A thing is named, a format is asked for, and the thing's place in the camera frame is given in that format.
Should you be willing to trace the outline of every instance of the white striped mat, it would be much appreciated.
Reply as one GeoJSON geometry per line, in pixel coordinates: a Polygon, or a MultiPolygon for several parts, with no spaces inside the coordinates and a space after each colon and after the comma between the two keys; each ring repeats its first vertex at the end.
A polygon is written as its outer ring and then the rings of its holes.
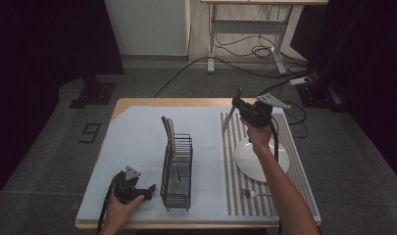
{"type": "MultiPolygon", "coordinates": [[[[220,114],[220,128],[228,113],[220,114]]],[[[315,199],[300,162],[290,130],[284,114],[273,114],[278,123],[278,141],[286,150],[290,166],[287,176],[302,194],[314,216],[319,216],[315,199]]],[[[234,160],[234,150],[238,143],[247,137],[246,127],[241,123],[239,114],[234,113],[225,131],[223,140],[223,169],[225,185],[225,214],[248,216],[277,216],[272,197],[257,197],[249,199],[241,196],[240,189],[251,189],[257,192],[269,193],[269,186],[265,182],[254,180],[245,175],[234,160]]]]}

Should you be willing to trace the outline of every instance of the fork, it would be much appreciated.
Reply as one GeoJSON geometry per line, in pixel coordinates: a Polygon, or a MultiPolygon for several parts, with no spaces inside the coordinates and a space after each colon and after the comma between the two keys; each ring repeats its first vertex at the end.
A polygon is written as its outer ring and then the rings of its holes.
{"type": "Polygon", "coordinates": [[[241,194],[247,198],[256,198],[257,196],[271,196],[270,193],[257,193],[253,190],[241,189],[241,194]]]}

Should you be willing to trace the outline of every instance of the white wall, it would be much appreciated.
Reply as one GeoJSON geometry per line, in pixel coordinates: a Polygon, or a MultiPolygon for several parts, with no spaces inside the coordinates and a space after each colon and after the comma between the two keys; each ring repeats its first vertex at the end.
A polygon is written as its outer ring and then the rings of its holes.
{"type": "Polygon", "coordinates": [[[121,55],[187,55],[189,0],[105,2],[121,55]]]}

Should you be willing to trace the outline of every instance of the power strip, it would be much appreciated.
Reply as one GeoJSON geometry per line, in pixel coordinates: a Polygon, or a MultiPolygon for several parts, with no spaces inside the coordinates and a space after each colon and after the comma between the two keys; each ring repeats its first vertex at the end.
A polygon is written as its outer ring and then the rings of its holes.
{"type": "Polygon", "coordinates": [[[297,84],[302,84],[302,83],[306,83],[306,82],[311,82],[312,79],[309,78],[308,76],[304,76],[301,78],[296,78],[296,79],[292,79],[289,81],[290,85],[297,85],[297,84]]]}

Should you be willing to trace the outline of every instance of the plate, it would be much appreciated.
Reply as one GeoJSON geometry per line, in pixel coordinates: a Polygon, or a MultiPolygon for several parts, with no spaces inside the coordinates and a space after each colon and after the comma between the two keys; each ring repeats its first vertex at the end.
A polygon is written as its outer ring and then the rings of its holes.
{"type": "MultiPolygon", "coordinates": [[[[274,141],[271,139],[269,142],[272,153],[274,153],[274,141]]],[[[249,143],[249,138],[245,138],[238,143],[234,152],[235,162],[244,174],[252,179],[266,182],[265,174],[263,173],[262,166],[259,159],[253,152],[253,144],[249,143]]],[[[286,150],[278,144],[278,164],[286,173],[289,170],[289,156],[286,150]]]]}

